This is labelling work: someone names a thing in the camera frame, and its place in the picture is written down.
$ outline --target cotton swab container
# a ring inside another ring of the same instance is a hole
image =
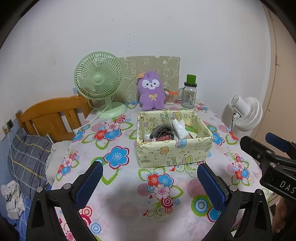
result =
[[[165,104],[173,104],[178,92],[165,89]]]

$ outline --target table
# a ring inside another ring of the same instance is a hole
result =
[[[86,125],[73,142],[57,173],[53,189],[73,183],[94,161],[103,164],[103,177],[81,217],[101,241],[201,240],[220,213],[209,201],[197,179],[197,163],[171,167],[140,168],[134,148],[139,103],[127,104],[118,118],[96,119]],[[178,101],[165,105],[180,110]],[[240,149],[239,140],[203,103],[194,110],[214,136],[206,163],[228,185],[241,191],[263,188],[261,170],[252,157]],[[86,121],[95,117],[92,112]],[[74,240],[62,212],[57,208],[61,226],[69,240]],[[233,225],[242,216],[240,211]]]

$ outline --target fan base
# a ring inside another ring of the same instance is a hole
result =
[[[99,118],[101,119],[110,119],[120,116],[127,110],[127,106],[121,102],[112,102],[110,106],[102,112],[105,108],[106,105],[103,105],[96,111],[97,116],[100,115]]]

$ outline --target fan power cord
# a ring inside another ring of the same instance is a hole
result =
[[[236,113],[233,113],[233,115],[232,115],[232,122],[231,122],[231,131],[232,131],[232,127],[233,127],[233,120],[234,120],[234,115],[235,115]]]
[[[14,173],[14,175],[15,175],[15,177],[16,177],[16,174],[15,174],[15,167],[14,167],[14,165],[13,165],[13,160],[12,160],[12,151],[11,151],[11,143],[10,143],[10,138],[9,138],[9,132],[8,132],[8,142],[9,142],[9,148],[10,148],[10,159],[11,159],[11,164],[12,164],[12,168],[13,168],[13,173]],[[22,189],[20,188],[20,192],[21,192],[21,194],[22,194],[22,197],[23,197],[23,199],[24,199],[24,203],[25,203],[25,209],[24,209],[24,222],[25,222],[25,225],[27,225],[27,222],[26,222],[26,200],[25,200],[25,196],[24,196],[24,194],[23,194],[23,192],[22,192]]]
[[[112,103],[112,101],[113,101],[113,99],[114,99],[114,96],[115,96],[115,95],[113,95],[113,97],[112,97],[112,99],[111,99],[111,102],[110,102],[110,103],[109,103],[109,104],[103,109],[103,111],[102,111],[98,116],[96,116],[96,117],[93,118],[90,122],[84,124],[83,126],[77,128],[77,129],[74,129],[74,130],[73,130],[73,133],[74,133],[75,135],[77,135],[78,132],[79,132],[83,127],[87,126],[88,124],[90,124],[91,122],[93,122],[94,120],[96,120],[97,118],[99,118],[100,115],[101,115],[101,114],[102,114],[102,113],[103,113],[103,112],[109,107],[109,105]],[[98,109],[99,109],[99,108],[94,108],[94,107],[92,107],[91,104],[90,104],[90,102],[89,102],[89,99],[88,99],[88,103],[89,103],[89,105],[90,105],[91,108],[93,108],[93,109],[95,109],[95,110],[98,110]]]

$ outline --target yellow storage box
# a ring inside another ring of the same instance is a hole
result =
[[[194,139],[144,143],[145,134],[161,124],[184,120],[197,134]],[[138,115],[136,151],[140,167],[164,167],[204,161],[212,147],[213,135],[194,111],[142,111]]]

